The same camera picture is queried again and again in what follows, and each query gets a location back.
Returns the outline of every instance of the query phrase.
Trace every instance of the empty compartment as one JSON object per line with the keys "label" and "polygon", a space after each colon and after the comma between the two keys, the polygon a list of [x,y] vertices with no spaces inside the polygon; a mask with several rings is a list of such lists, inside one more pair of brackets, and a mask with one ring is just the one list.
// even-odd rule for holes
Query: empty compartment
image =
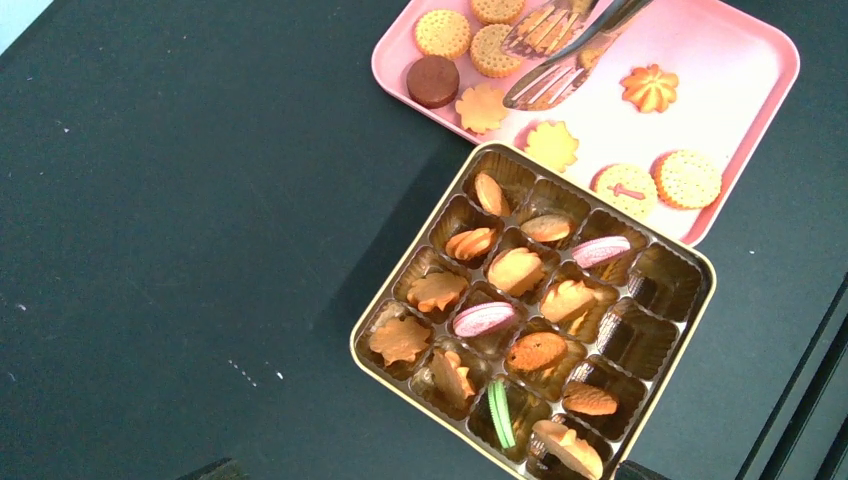
{"label": "empty compartment", "polygon": [[495,238],[491,243],[491,247],[485,251],[481,250],[481,254],[468,260],[459,260],[454,257],[454,260],[461,265],[471,269],[480,268],[483,261],[486,259],[486,254],[494,248],[500,233],[503,231],[503,222],[495,216],[483,213],[482,210],[471,205],[467,197],[457,195],[448,203],[447,208],[439,216],[433,229],[430,230],[430,243],[442,254],[450,257],[445,250],[448,240],[454,235],[462,232],[468,232],[478,228],[491,228],[495,231]]}
{"label": "empty compartment", "polygon": [[648,243],[647,237],[629,223],[625,223],[604,210],[595,210],[583,227],[575,235],[569,248],[574,248],[590,240],[602,237],[622,236],[630,242],[630,250],[615,259],[590,267],[589,273],[595,278],[616,286],[627,284],[627,272],[639,251]]}
{"label": "empty compartment", "polygon": [[527,201],[515,213],[515,220],[518,225],[524,225],[526,222],[544,215],[559,215],[568,218],[571,232],[566,237],[552,241],[545,241],[543,238],[538,239],[551,248],[562,248],[577,233],[580,224],[589,215],[590,209],[591,207],[586,200],[575,193],[550,180],[542,179],[536,182]]}
{"label": "empty compartment", "polygon": [[[457,393],[462,392],[462,390],[455,387],[461,386],[461,383],[450,382],[451,386],[449,388],[453,389],[452,392],[445,392],[438,387],[435,379],[436,377],[433,372],[433,358],[437,351],[453,352],[459,355],[459,368],[468,368],[468,373],[464,376],[464,378],[468,381],[468,385],[474,392],[473,394],[460,401],[461,397],[464,396],[464,393],[462,395],[457,395]],[[489,378],[491,378],[491,373],[492,369],[489,366],[489,363],[471,353],[468,349],[463,347],[458,340],[450,337],[439,337],[433,342],[433,349],[430,350],[430,354],[410,379],[409,386],[412,391],[420,395],[424,398],[424,400],[439,409],[448,417],[454,420],[462,420],[471,412],[471,405],[474,403],[476,394],[480,391],[480,389],[486,386]],[[456,375],[457,376],[453,378],[458,382],[462,382],[459,374]]]}
{"label": "empty compartment", "polygon": [[[592,289],[593,298],[586,301],[582,295],[569,295],[567,292],[556,290],[568,280],[582,281],[583,285]],[[547,314],[551,317],[545,317],[546,320],[556,325],[561,332],[581,342],[593,343],[598,338],[601,318],[617,300],[618,290],[600,283],[587,275],[576,263],[568,261],[554,273],[540,299],[539,308],[543,316]]]}
{"label": "empty compartment", "polygon": [[[486,282],[475,282],[471,286],[471,290],[469,290],[468,295],[462,301],[462,304],[459,305],[459,308],[456,309],[456,315],[461,314],[469,308],[476,307],[477,305],[483,305],[484,303],[491,302],[509,303],[513,306],[513,308],[515,308],[515,318],[513,318],[509,324],[504,325],[504,327],[498,328],[489,333],[477,335],[476,337],[462,337],[463,342],[465,342],[483,358],[488,360],[497,359],[503,355],[503,352],[506,351],[512,337],[514,337],[516,332],[518,332],[521,323],[527,318],[527,311],[523,306],[516,304],[506,296],[502,295]],[[448,332],[452,335],[456,335],[453,330],[453,319],[451,319],[451,323],[448,325]]]}
{"label": "empty compartment", "polygon": [[[598,456],[604,463],[603,478],[609,478],[611,470],[609,463],[614,452],[612,447],[606,440],[604,440],[603,437],[589,430],[580,422],[566,414],[558,413],[550,420],[576,430],[577,438],[586,440],[586,443],[588,443],[598,453]],[[536,478],[542,480],[586,480],[586,477],[566,467],[559,458],[548,453],[545,445],[538,439],[538,435],[536,433],[533,433],[529,447],[527,455],[527,472],[534,475]]]}
{"label": "empty compartment", "polygon": [[498,376],[497,378],[502,378],[506,387],[507,409],[512,423],[515,446],[510,449],[504,449],[501,446],[498,434],[495,432],[486,391],[479,395],[479,400],[474,405],[471,416],[468,417],[468,430],[513,462],[521,462],[527,451],[530,435],[533,433],[533,424],[549,418],[551,407],[547,402],[506,377]]}
{"label": "empty compartment", "polygon": [[480,173],[489,175],[500,185],[510,212],[515,212],[524,202],[536,181],[533,172],[510,160],[506,155],[493,150],[482,152],[480,158],[468,169],[468,174],[462,182],[462,190],[477,205],[480,205],[480,199],[477,197],[474,181]]}
{"label": "empty compartment", "polygon": [[[441,282],[433,282],[434,285],[429,286],[425,286],[421,282],[413,285],[417,280],[424,279],[433,273],[451,273],[463,279],[465,283],[463,285],[461,281],[455,279],[455,284],[452,285]],[[470,280],[471,276],[465,268],[442,257],[432,247],[421,247],[404,266],[392,287],[392,295],[398,301],[408,302],[419,312],[421,312],[421,308],[424,308],[420,302],[432,302],[434,299],[439,302],[449,301],[444,310],[440,310],[436,306],[428,312],[421,312],[431,321],[443,323],[459,303],[459,299],[462,298],[462,294],[468,288]]]}
{"label": "empty compartment", "polygon": [[630,270],[627,287],[637,303],[676,322],[686,321],[703,276],[691,263],[660,244],[643,251]]}
{"label": "empty compartment", "polygon": [[645,380],[660,371],[677,340],[673,323],[654,317],[631,298],[620,300],[601,320],[598,350],[621,368]]}
{"label": "empty compartment", "polygon": [[576,340],[561,336],[545,320],[539,317],[527,322],[524,328],[521,329],[521,333],[512,342],[512,345],[515,345],[515,342],[519,339],[538,332],[554,333],[565,340],[566,353],[556,364],[531,372],[513,369],[510,367],[510,355],[512,351],[507,350],[504,365],[511,377],[524,382],[529,388],[542,395],[545,400],[556,402],[560,398],[565,380],[571,371],[581,360],[586,358],[586,347]]}
{"label": "empty compartment", "polygon": [[580,418],[604,437],[616,441],[633,420],[633,414],[639,408],[647,390],[639,380],[627,376],[597,355],[591,356],[571,373],[566,389],[571,383],[585,383],[611,394],[618,401],[615,413],[609,415],[588,415],[568,410],[571,415]]}
{"label": "empty compartment", "polygon": [[[512,282],[516,280],[513,277],[513,272],[515,271],[509,265],[503,264],[500,265],[499,268],[496,269],[496,273],[492,276],[492,264],[497,259],[497,256],[507,250],[512,250],[516,248],[526,248],[528,252],[533,252],[539,256],[539,260],[542,261],[541,264],[541,275],[536,282],[524,282],[528,285],[532,283],[532,287],[527,289],[524,293],[518,295],[511,295],[510,292],[504,291],[499,287],[504,286],[503,282]],[[539,298],[542,296],[542,291],[544,290],[545,281],[550,275],[556,270],[559,266],[559,255],[551,249],[545,248],[537,243],[531,242],[527,237],[525,237],[521,230],[517,228],[507,228],[504,231],[503,236],[501,237],[501,241],[498,243],[495,251],[489,255],[489,260],[484,265],[484,273],[486,275],[486,280],[489,281],[490,284],[494,285],[498,288],[498,290],[504,292],[507,295],[510,295],[513,298],[517,298],[520,301],[533,304],[539,301]]]}
{"label": "empty compartment", "polygon": [[[406,350],[391,349],[391,345],[385,344],[385,339],[380,342],[383,348],[378,348],[378,350],[383,353],[372,350],[371,339],[374,336],[374,333],[383,328],[389,320],[392,319],[399,319],[404,322],[415,322],[419,327],[409,329],[412,333],[411,336],[402,335],[395,330],[395,334],[393,335],[398,339],[396,344],[411,340],[407,342],[408,344],[405,346]],[[426,330],[428,332],[427,338],[423,338],[422,330]],[[386,372],[395,380],[406,380],[412,375],[415,364],[421,359],[421,357],[424,356],[432,341],[433,329],[425,319],[419,317],[415,312],[400,302],[385,300],[379,307],[376,308],[374,315],[365,324],[365,327],[362,329],[362,333],[360,333],[359,338],[357,338],[356,353],[360,356],[360,358],[373,363],[377,368]],[[394,359],[405,352],[409,354],[415,352],[415,359],[412,361],[396,360],[389,366],[386,366],[386,359],[383,356],[384,354],[388,355],[391,359]]]}

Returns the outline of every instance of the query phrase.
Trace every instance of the orange flower cookie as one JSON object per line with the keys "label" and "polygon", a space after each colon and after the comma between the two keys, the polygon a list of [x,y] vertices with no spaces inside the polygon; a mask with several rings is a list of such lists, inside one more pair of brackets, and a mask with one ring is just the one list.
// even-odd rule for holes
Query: orange flower cookie
{"label": "orange flower cookie", "polygon": [[721,172],[707,157],[691,150],[666,156],[654,174],[660,198],[674,208],[704,208],[721,193]]}
{"label": "orange flower cookie", "polygon": [[456,60],[471,45],[471,24],[459,12],[433,10],[415,25],[415,45],[424,55]]}
{"label": "orange flower cookie", "polygon": [[501,51],[501,44],[512,28],[495,24],[483,27],[471,41],[471,64],[483,75],[491,78],[508,77],[518,71],[521,59]]}
{"label": "orange flower cookie", "polygon": [[505,92],[488,83],[467,88],[456,101],[462,128],[474,133],[486,133],[501,128],[501,120],[509,111],[503,106]]}
{"label": "orange flower cookie", "polygon": [[647,171],[635,165],[613,165],[595,179],[595,193],[633,218],[646,218],[657,205],[657,186]]}
{"label": "orange flower cookie", "polygon": [[533,160],[559,173],[577,161],[580,141],[571,136],[564,122],[544,122],[527,135],[524,152]]}
{"label": "orange flower cookie", "polygon": [[679,83],[676,74],[663,72],[656,63],[648,68],[636,67],[629,77],[621,81],[624,87],[621,98],[635,105],[642,113],[662,113],[677,101]]}

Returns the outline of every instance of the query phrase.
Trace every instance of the gold plastic cookie tray insert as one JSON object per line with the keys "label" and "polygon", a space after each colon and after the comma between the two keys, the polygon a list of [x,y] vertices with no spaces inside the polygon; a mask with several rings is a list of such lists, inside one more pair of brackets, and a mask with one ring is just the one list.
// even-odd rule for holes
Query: gold plastic cookie tray insert
{"label": "gold plastic cookie tray insert", "polygon": [[[510,216],[487,213],[474,190],[477,174],[485,172],[501,186]],[[559,214],[574,228],[563,239],[536,242],[520,225],[540,215]],[[487,227],[495,244],[480,257],[458,261],[445,246],[451,236]],[[627,237],[631,250],[612,262],[583,269],[570,249],[596,238]],[[545,277],[535,288],[513,297],[486,279],[492,259],[501,251],[526,247],[542,260]],[[432,272],[452,273],[468,286],[444,311],[421,312],[410,304],[412,283]],[[553,323],[542,315],[545,292],[564,280],[582,280],[603,292],[576,322]],[[535,438],[533,424],[548,419],[577,430],[604,462],[602,479],[615,477],[651,414],[677,362],[692,338],[715,291],[712,264],[700,253],[669,239],[536,164],[522,152],[500,142],[478,146],[460,169],[433,213],[360,317],[350,336],[357,365],[407,402],[442,424],[516,478],[581,479]],[[508,302],[518,321],[510,328],[474,338],[453,332],[453,318],[487,302]],[[429,332],[427,348],[414,361],[384,366],[371,351],[369,339],[393,318],[412,320]],[[506,353],[520,337],[554,332],[565,338],[568,354],[545,375],[518,372],[505,363]],[[475,394],[466,404],[450,402],[436,387],[430,365],[435,354],[453,352]],[[486,400],[490,382],[502,378],[516,445],[503,449]],[[584,382],[614,394],[612,415],[588,416],[566,411],[562,396],[570,382]]]}

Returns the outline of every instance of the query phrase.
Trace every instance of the flower-shaped cookie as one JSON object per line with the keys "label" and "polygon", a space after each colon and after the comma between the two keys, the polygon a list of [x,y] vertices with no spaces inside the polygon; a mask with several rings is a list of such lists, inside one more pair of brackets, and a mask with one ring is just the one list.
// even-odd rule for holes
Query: flower-shaped cookie
{"label": "flower-shaped cookie", "polygon": [[624,87],[621,98],[631,102],[642,113],[662,113],[677,100],[679,83],[676,74],[663,72],[656,63],[648,68],[636,67],[630,76],[621,81]]}

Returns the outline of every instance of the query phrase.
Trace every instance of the cookie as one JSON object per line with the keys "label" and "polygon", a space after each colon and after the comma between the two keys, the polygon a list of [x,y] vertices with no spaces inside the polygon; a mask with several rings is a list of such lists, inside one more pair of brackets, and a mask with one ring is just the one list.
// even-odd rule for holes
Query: cookie
{"label": "cookie", "polygon": [[501,51],[501,44],[509,34],[509,25],[494,24],[483,27],[471,40],[471,64],[483,75],[491,78],[508,77],[518,71],[521,59]]}
{"label": "cookie", "polygon": [[414,362],[427,349],[428,338],[430,330],[419,325],[414,317],[392,318],[371,335],[368,348],[382,355],[388,367],[395,362]]}
{"label": "cookie", "polygon": [[427,55],[409,67],[406,89],[409,98],[424,108],[444,107],[459,93],[459,70],[445,57]]}
{"label": "cookie", "polygon": [[568,353],[565,339],[551,332],[536,332],[519,338],[506,355],[510,369],[520,372],[543,370],[559,363]]}
{"label": "cookie", "polygon": [[424,313],[434,309],[445,311],[467,287],[467,280],[450,272],[429,273],[412,282],[406,300]]}
{"label": "cookie", "polygon": [[721,194],[721,172],[706,156],[691,150],[678,150],[660,160],[654,176],[660,198],[674,208],[704,208]]}
{"label": "cookie", "polygon": [[456,60],[471,45],[471,24],[459,12],[433,10],[415,25],[415,45],[424,55]]}
{"label": "cookie", "polygon": [[621,98],[642,113],[662,113],[677,101],[679,84],[676,74],[663,72],[656,63],[648,68],[636,67],[621,81],[624,87]]}
{"label": "cookie", "polygon": [[483,25],[518,20],[524,10],[524,0],[471,0],[471,13]]}
{"label": "cookie", "polygon": [[642,220],[657,206],[657,185],[646,170],[618,164],[605,168],[595,178],[592,190],[610,205]]}
{"label": "cookie", "polygon": [[521,224],[521,231],[537,242],[547,243],[562,240],[571,234],[571,219],[556,214],[540,215]]}
{"label": "cookie", "polygon": [[464,408],[468,397],[474,396],[474,386],[468,380],[468,367],[463,367],[459,354],[437,348],[430,360],[433,383],[458,408]]}
{"label": "cookie", "polygon": [[497,232],[486,227],[459,232],[445,244],[445,253],[457,260],[471,260],[488,252],[496,237]]}
{"label": "cookie", "polygon": [[539,310],[553,323],[575,320],[597,305],[595,291],[582,281],[565,280],[542,297]]}
{"label": "cookie", "polygon": [[545,277],[539,254],[526,247],[512,248],[499,253],[486,278],[489,283],[513,297],[520,297]]}
{"label": "cookie", "polygon": [[474,177],[474,193],[483,210],[499,217],[512,215],[501,186],[488,174],[480,172]]}
{"label": "cookie", "polygon": [[574,138],[565,122],[542,122],[527,134],[524,152],[533,160],[559,173],[577,161],[580,141]]}
{"label": "cookie", "polygon": [[456,101],[456,113],[462,128],[480,134],[501,128],[501,121],[509,113],[503,106],[505,94],[488,83],[465,89]]}
{"label": "cookie", "polygon": [[577,438],[577,430],[550,420],[539,420],[533,424],[536,438],[541,440],[547,451],[566,467],[589,480],[598,480],[604,474],[604,462],[589,442]]}
{"label": "cookie", "polygon": [[618,399],[598,387],[571,382],[565,386],[562,407],[586,415],[612,415],[618,410]]}

